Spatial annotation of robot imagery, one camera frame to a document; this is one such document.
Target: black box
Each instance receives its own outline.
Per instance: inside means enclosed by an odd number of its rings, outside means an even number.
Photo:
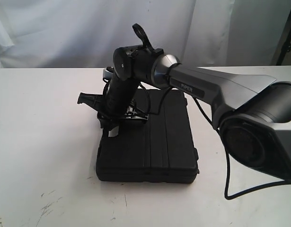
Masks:
[[[151,111],[157,111],[161,90],[148,90]],[[145,92],[134,98],[145,110]],[[186,109],[184,94],[171,90],[160,115],[151,115],[146,124],[124,123],[116,137],[102,136],[96,163],[101,181],[192,183],[199,173],[198,154]]]

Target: white table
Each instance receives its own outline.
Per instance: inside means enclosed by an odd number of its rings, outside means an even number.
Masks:
[[[213,69],[291,74],[291,66]],[[291,227],[291,186],[224,199],[224,149],[191,98],[193,184],[99,181],[97,113],[76,102],[80,92],[101,93],[101,78],[102,69],[0,69],[0,227]],[[231,168],[230,193],[276,180]]]

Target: plastic case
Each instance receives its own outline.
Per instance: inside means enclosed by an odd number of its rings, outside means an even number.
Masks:
[[[157,110],[161,90],[148,90],[151,109]],[[140,109],[147,101],[143,90],[134,98]],[[160,115],[146,124],[126,122],[116,137],[103,135],[98,149],[96,173],[101,181],[192,183],[199,173],[184,94],[171,90]]]

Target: robotic arm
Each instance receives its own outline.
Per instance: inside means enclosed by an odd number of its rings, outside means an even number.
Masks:
[[[291,77],[236,75],[201,68],[185,69],[178,58],[154,49],[138,24],[133,25],[142,45],[120,47],[103,96],[81,93],[78,103],[98,110],[109,129],[132,118],[128,109],[140,82],[159,89],[175,87],[212,108],[212,127],[225,150],[238,162],[257,171],[291,180]],[[135,108],[139,119],[148,113]]]

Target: white backdrop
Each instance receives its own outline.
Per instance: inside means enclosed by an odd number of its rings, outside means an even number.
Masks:
[[[115,48],[155,47],[186,66],[268,65],[291,0],[0,0],[0,67],[104,67]]]

